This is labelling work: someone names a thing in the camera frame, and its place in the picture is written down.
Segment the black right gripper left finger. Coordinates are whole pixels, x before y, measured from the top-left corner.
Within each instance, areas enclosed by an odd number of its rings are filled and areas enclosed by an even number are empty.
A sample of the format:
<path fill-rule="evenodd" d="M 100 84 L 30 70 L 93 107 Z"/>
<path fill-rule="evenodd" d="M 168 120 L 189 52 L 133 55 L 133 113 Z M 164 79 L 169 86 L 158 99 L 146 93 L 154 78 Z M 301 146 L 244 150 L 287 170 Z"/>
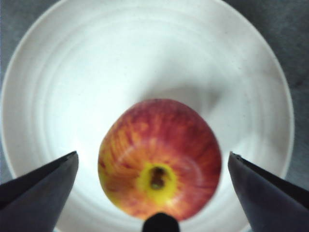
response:
<path fill-rule="evenodd" d="M 77 152 L 66 154 L 0 186 L 2 232 L 52 232 L 78 171 Z"/>

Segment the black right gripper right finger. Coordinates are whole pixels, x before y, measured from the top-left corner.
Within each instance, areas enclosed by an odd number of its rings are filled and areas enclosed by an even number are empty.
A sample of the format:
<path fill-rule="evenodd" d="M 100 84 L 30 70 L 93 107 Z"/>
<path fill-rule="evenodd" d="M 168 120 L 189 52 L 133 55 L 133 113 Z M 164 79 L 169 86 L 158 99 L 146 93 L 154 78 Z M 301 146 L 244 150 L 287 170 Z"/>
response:
<path fill-rule="evenodd" d="M 230 153 L 228 170 L 254 232 L 307 232 L 309 192 L 240 155 Z"/>

